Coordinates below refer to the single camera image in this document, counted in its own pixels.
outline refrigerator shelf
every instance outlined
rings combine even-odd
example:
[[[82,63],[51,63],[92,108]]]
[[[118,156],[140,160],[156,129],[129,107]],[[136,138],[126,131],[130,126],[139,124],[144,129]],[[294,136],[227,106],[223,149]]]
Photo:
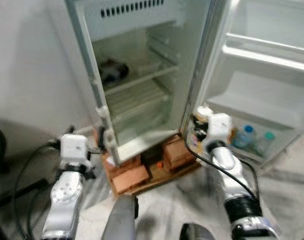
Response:
[[[149,70],[137,70],[137,68],[140,67],[142,56],[145,56],[145,58],[152,57],[153,62],[151,62],[151,69]],[[104,92],[105,95],[112,95],[119,91],[123,91],[125,89],[128,89],[129,87],[133,87],[135,85],[141,84],[145,81],[151,80],[156,77],[160,77],[162,75],[174,72],[178,70],[178,66],[170,61],[168,61],[166,58],[153,53],[148,52],[148,54],[144,55],[141,54],[141,56],[133,58],[132,61],[129,63],[130,66],[130,73],[129,76],[127,76],[125,79],[123,79],[119,83],[115,83],[112,85],[104,85]]]
[[[116,92],[106,97],[112,123],[122,121],[144,113],[149,109],[169,100],[169,94],[153,80],[137,84],[125,91]]]

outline open refrigerator door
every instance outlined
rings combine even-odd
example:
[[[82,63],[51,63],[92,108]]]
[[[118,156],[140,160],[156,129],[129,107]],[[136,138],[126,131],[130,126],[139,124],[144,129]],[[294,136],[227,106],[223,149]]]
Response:
[[[227,1],[196,72],[192,111],[232,116],[233,152],[263,167],[304,132],[304,1]]]

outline bottle cap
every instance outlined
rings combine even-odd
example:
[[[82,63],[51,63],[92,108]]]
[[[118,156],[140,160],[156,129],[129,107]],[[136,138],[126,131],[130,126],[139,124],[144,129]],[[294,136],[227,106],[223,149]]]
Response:
[[[211,110],[206,104],[197,107],[196,117],[200,121],[207,121],[207,117],[212,114],[213,110]]]
[[[247,132],[247,133],[252,133],[254,129],[253,129],[253,127],[250,126],[250,125],[245,125],[245,126],[244,126],[244,130],[245,130],[245,132]]]
[[[272,132],[268,131],[265,133],[265,138],[268,140],[273,140],[275,138],[275,135]]]

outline cable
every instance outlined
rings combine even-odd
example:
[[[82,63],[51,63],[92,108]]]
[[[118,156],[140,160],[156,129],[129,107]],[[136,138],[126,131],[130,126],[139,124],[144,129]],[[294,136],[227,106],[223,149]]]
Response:
[[[16,203],[15,203],[15,193],[17,191],[17,187],[18,187],[18,183],[20,181],[20,178],[22,177],[26,167],[28,166],[28,164],[31,162],[31,160],[38,154],[38,152],[44,148],[50,148],[52,147],[51,143],[46,143],[45,145],[42,145],[40,147],[38,147],[33,153],[32,155],[28,158],[28,160],[25,162],[22,170],[19,172],[14,186],[13,186],[13,190],[12,190],[12,199],[11,199],[11,206],[12,206],[12,212],[13,212],[13,217],[14,217],[14,221],[15,221],[15,226],[16,229],[18,231],[18,233],[21,235],[21,238],[24,240],[30,240],[28,234],[24,231],[22,224],[20,223],[19,217],[18,217],[18,212],[17,212],[17,208],[16,208]]]
[[[31,225],[31,218],[32,218],[32,211],[34,208],[35,200],[37,197],[42,193],[43,191],[47,190],[49,187],[52,187],[55,183],[51,183],[47,186],[42,187],[39,189],[33,196],[33,198],[30,201],[30,204],[28,206],[28,211],[27,211],[27,220],[26,220],[26,225],[27,225],[27,234],[30,237],[30,239],[35,240],[34,234],[33,234],[33,229]]]
[[[99,148],[89,148],[87,150],[90,154],[102,154],[102,151],[101,149]]]
[[[202,156],[198,155],[197,153],[195,153],[194,151],[192,151],[190,149],[190,147],[187,145],[187,141],[186,139],[184,139],[184,145],[185,147],[188,149],[188,151],[194,155],[196,158],[202,160],[203,162],[206,162],[208,165],[216,168],[217,170],[221,171],[222,173],[224,173],[225,175],[229,176],[231,179],[233,179],[235,182],[237,182],[239,185],[241,185],[251,196],[253,199],[259,201],[257,199],[257,197],[255,196],[255,194],[249,189],[249,187],[247,187],[245,184],[243,184],[240,180],[238,180],[234,175],[230,174],[229,172],[227,172],[225,169],[223,169],[222,167],[220,166],[217,166],[216,164],[206,160],[205,158],[203,158]]]
[[[261,202],[261,194],[260,194],[260,185],[258,183],[258,177],[255,169],[253,168],[252,165],[250,165],[248,162],[240,160],[240,162],[246,166],[248,166],[253,174],[254,182],[255,182],[255,188],[256,188],[256,198],[257,201],[260,203]]]

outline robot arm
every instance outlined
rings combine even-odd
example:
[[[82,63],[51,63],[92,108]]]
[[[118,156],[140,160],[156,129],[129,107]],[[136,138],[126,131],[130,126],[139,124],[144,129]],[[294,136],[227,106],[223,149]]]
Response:
[[[84,182],[93,166],[87,159],[87,138],[65,134],[61,138],[62,174],[51,190],[51,208],[42,240],[73,240],[76,235]]]
[[[230,130],[231,118],[228,115],[219,113],[209,116],[207,136],[202,142],[204,155],[249,187],[240,160],[227,147]],[[259,199],[225,173],[219,171],[219,175],[224,207],[231,222],[232,239],[279,239],[271,223],[263,217]]]

